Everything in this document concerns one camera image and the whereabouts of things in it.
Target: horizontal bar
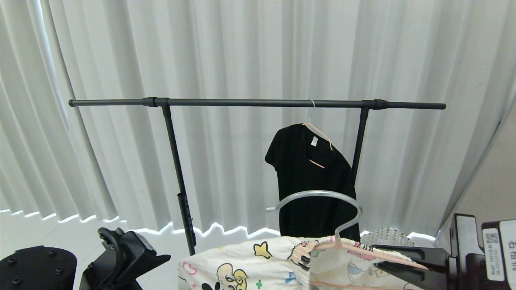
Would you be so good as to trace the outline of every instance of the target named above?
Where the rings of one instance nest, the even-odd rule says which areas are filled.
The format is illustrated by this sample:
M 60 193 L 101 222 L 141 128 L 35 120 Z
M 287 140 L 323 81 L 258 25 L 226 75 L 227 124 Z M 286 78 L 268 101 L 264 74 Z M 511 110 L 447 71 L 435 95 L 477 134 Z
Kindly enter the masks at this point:
M 327 101 L 327 100 L 246 100 L 246 99 L 168 99 L 149 97 L 128 100 L 70 100 L 71 107 L 79 106 L 126 106 L 144 105 L 150 107 L 169 106 L 220 106 L 220 107 L 316 107 L 320 108 L 407 108 L 443 110 L 446 104 L 441 103 L 405 103 L 382 100 L 365 101 Z

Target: clothing rack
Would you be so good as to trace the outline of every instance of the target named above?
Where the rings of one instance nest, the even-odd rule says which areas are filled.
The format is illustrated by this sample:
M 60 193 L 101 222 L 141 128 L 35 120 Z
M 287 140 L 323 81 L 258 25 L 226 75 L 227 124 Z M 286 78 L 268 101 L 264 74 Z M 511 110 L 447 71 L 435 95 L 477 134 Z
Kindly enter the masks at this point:
M 403 108 L 403 109 L 434 109 L 443 110 L 446 104 L 441 103 L 405 103 L 405 102 L 388 102 L 385 100 L 362 100 L 362 101 L 318 101 L 318 100 L 244 100 L 244 99 L 169 99 L 148 97 L 143 99 L 128 100 L 70 100 L 68 104 L 71 107 L 81 106 L 147 106 L 161 107 L 165 124 L 167 126 L 170 148 L 172 150 L 172 158 L 174 160 L 175 173 L 179 184 L 179 208 L 183 218 L 183 226 L 185 228 L 186 242 L 190 255 L 195 254 L 195 245 L 197 244 L 194 226 L 188 207 L 188 198 L 186 195 L 185 181 L 183 171 L 181 170 L 181 162 L 179 160 L 178 145 L 175 139 L 174 126 L 172 124 L 172 115 L 170 106 L 217 106 L 217 107 L 318 107 L 318 108 L 360 108 L 360 123 L 358 127 L 357 143 L 355 145 L 353 155 L 353 185 L 357 178 L 358 165 L 360 161 L 360 153 L 362 151 L 362 143 L 364 140 L 365 125 L 369 110 L 382 110 L 387 108 Z

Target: patterned garment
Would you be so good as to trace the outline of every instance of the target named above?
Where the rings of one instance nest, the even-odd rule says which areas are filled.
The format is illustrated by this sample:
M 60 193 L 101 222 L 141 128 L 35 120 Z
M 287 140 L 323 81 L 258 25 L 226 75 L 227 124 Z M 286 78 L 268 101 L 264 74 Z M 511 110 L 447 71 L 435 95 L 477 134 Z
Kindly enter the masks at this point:
M 246 241 L 204 251 L 179 261 L 181 290 L 314 290 L 332 287 L 310 286 L 311 281 L 389 289 L 418 287 L 375 267 L 383 260 L 345 249 L 314 250 L 331 243 L 323 238 L 276 237 Z M 398 252 L 386 252 L 342 239 L 344 244 L 384 253 L 407 261 Z

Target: white curtain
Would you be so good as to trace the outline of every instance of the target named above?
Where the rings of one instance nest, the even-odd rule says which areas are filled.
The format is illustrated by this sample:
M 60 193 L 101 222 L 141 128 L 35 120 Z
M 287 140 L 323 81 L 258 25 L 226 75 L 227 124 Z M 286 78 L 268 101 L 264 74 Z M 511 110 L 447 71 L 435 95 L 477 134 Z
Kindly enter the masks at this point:
M 356 184 L 361 230 L 435 235 L 513 100 L 510 1 L 50 1 L 41 21 L 36 2 L 0 7 L 2 46 L 14 51 L 1 63 L 2 208 L 182 228 L 160 109 L 62 109 L 68 99 L 444 102 L 371 111 Z M 277 213 L 265 213 L 278 188 L 264 155 L 278 129 L 309 112 L 173 107 L 194 226 L 277 229 Z M 359 114 L 312 115 L 350 163 Z

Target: white sticker label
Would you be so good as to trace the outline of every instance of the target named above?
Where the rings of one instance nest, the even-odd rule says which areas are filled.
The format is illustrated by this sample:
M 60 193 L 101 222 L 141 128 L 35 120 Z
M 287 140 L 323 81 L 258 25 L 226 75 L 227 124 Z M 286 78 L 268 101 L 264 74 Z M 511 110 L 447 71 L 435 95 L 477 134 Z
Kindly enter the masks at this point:
M 484 229 L 482 236 L 486 254 L 487 278 L 491 281 L 504 281 L 504 262 L 498 229 Z
M 500 232 L 504 249 L 507 282 L 512 290 L 516 290 L 516 219 L 501 221 Z

